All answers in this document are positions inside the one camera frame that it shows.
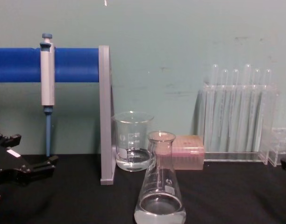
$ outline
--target test tube rack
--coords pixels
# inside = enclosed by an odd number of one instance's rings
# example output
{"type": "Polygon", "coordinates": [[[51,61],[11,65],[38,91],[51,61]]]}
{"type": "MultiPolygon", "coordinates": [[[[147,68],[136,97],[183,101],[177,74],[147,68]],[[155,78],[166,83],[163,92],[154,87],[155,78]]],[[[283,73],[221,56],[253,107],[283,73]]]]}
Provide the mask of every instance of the test tube rack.
{"type": "Polygon", "coordinates": [[[203,137],[205,161],[255,161],[267,164],[277,88],[269,69],[252,72],[247,64],[243,75],[234,69],[219,72],[213,66],[205,82],[199,105],[198,135],[203,137]]]}

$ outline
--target pipette stand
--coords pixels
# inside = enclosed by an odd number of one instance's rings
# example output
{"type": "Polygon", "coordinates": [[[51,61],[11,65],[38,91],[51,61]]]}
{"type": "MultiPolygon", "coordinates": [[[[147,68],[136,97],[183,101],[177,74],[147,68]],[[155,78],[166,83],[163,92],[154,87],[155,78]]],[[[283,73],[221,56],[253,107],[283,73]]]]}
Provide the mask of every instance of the pipette stand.
{"type": "MultiPolygon", "coordinates": [[[[101,185],[114,183],[116,167],[111,76],[109,46],[55,48],[56,83],[100,83],[101,185]]],[[[40,81],[40,48],[0,48],[0,83],[40,81]]]]}

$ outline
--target pink pipette tip box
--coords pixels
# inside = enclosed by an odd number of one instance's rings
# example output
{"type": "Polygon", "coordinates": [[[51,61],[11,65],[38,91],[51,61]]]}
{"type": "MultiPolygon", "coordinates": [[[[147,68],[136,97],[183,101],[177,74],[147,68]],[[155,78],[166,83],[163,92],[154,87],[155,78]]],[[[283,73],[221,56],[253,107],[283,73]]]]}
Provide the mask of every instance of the pink pipette tip box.
{"type": "Polygon", "coordinates": [[[177,135],[172,144],[172,162],[176,170],[202,170],[202,139],[197,135],[177,135]]]}

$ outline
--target black tabletop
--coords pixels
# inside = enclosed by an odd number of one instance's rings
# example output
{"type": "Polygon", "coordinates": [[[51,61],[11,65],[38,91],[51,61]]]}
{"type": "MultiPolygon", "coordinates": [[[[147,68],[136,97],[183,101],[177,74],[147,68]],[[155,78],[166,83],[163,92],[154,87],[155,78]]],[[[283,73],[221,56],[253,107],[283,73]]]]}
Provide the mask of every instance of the black tabletop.
{"type": "MultiPolygon", "coordinates": [[[[117,168],[114,185],[101,186],[100,155],[60,155],[52,178],[0,186],[0,224],[134,224],[144,174],[117,168]]],[[[176,174],[186,224],[286,224],[280,167],[206,162],[203,170],[176,174]]]]}

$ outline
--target blue pipette tip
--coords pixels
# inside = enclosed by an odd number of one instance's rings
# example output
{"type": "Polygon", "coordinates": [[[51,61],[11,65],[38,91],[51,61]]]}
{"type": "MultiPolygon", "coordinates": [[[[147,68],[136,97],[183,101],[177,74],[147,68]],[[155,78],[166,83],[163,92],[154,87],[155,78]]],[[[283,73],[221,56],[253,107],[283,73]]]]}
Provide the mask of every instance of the blue pipette tip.
{"type": "Polygon", "coordinates": [[[46,115],[46,156],[50,156],[50,139],[51,139],[51,114],[53,112],[52,106],[45,106],[43,109],[46,115]]]}

